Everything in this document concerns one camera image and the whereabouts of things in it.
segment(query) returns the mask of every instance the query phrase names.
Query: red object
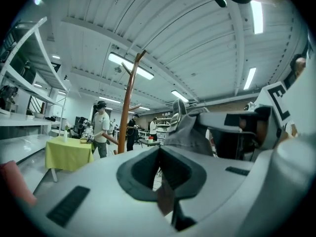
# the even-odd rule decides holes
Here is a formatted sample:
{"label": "red object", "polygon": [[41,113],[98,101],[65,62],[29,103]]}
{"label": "red object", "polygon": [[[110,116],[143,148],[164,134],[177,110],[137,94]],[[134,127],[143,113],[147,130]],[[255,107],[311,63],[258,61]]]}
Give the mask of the red object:
{"label": "red object", "polygon": [[15,161],[0,164],[0,173],[13,196],[23,199],[30,205],[36,204],[37,199],[28,189]]}

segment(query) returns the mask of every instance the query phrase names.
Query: person in black clothing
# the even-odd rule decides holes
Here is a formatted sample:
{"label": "person in black clothing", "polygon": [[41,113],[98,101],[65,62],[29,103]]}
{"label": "person in black clothing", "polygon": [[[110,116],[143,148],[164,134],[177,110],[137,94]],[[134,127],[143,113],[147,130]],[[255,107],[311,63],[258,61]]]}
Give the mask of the person in black clothing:
{"label": "person in black clothing", "polygon": [[133,118],[128,122],[127,125],[127,151],[133,150],[135,140],[135,130],[137,129],[136,121],[139,118],[138,114],[135,114]]}

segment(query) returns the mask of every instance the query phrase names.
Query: hair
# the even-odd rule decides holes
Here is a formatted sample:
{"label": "hair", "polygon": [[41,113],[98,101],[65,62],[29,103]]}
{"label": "hair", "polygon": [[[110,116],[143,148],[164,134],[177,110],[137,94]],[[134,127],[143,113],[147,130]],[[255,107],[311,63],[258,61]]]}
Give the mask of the hair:
{"label": "hair", "polygon": [[299,58],[303,58],[303,56],[301,55],[301,54],[295,54],[294,55],[294,57],[293,57],[293,59],[291,60],[291,62],[290,62],[290,67],[291,67],[291,70],[293,71],[293,72],[295,72],[296,71],[296,61],[299,59]]}

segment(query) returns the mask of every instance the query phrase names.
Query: black pants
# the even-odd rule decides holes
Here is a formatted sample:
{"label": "black pants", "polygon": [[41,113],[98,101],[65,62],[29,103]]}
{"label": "black pants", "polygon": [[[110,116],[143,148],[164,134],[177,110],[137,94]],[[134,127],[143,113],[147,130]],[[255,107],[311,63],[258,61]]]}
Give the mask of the black pants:
{"label": "black pants", "polygon": [[127,151],[133,150],[134,140],[135,140],[135,133],[133,133],[132,135],[127,135],[127,144],[126,144]]}
{"label": "black pants", "polygon": [[154,141],[157,141],[157,134],[150,134],[150,136],[154,138]]}

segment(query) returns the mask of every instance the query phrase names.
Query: white bottle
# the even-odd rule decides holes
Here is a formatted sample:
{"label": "white bottle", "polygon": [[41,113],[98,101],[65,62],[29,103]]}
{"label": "white bottle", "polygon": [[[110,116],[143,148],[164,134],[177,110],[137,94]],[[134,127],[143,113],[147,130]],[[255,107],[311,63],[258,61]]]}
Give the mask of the white bottle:
{"label": "white bottle", "polygon": [[64,142],[65,142],[65,143],[67,142],[67,134],[68,134],[68,131],[65,130],[65,131],[64,131]]}

